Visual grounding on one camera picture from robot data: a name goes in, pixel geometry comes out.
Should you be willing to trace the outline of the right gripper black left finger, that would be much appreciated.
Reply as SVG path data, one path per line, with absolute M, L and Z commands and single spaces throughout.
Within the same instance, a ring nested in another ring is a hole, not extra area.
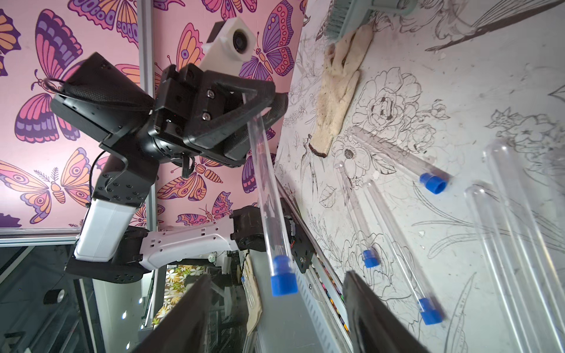
M 202 275 L 134 351 L 203 352 L 211 306 L 211 285 L 210 276 Z

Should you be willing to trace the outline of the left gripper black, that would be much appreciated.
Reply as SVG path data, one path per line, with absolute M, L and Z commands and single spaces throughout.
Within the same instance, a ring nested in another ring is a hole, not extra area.
M 148 134 L 166 162 L 191 167 L 196 157 L 242 166 L 267 141 L 288 109 L 272 81 L 203 71 L 194 64 L 162 73 Z

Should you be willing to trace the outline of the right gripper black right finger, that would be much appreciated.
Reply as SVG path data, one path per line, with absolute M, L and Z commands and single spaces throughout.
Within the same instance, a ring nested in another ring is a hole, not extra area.
M 346 273 L 343 294 L 354 352 L 428 351 L 353 271 Z

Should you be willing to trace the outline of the clear test tube one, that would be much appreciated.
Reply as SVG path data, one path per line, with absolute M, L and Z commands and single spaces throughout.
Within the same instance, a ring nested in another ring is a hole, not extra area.
M 260 218 L 269 260 L 272 295 L 284 297 L 298 293 L 297 275 L 291 258 L 280 194 L 272 164 L 268 139 L 251 154 L 258 192 Z
M 540 352 L 543 340 L 538 327 L 538 303 L 515 249 L 506 214 L 500 203 L 479 185 L 470 186 L 464 194 L 517 351 Z

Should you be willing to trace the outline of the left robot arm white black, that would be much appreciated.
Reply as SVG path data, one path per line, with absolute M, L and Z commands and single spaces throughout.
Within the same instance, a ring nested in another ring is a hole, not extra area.
M 254 249 L 269 256 L 273 294 L 297 292 L 290 225 L 266 142 L 267 129 L 288 109 L 288 96 L 273 82 L 169 66 L 151 97 L 96 53 L 63 81 L 51 108 L 109 154 L 87 187 L 91 200 L 67 272 L 131 283 L 177 260 Z M 230 168 L 251 160 L 257 205 L 210 219 L 182 216 L 178 230 L 132 226 L 160 167 L 175 164 L 188 180 L 199 157 Z

